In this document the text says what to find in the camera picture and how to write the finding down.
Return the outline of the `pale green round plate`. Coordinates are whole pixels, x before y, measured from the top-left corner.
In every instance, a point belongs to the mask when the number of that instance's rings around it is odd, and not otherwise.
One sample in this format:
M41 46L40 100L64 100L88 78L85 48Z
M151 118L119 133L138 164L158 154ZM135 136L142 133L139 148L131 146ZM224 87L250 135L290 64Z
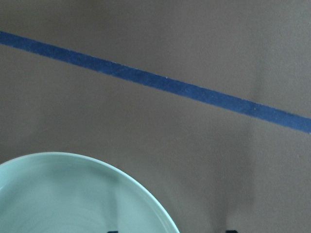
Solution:
M159 201L100 160L73 153L24 155L0 166L3 233L176 233Z

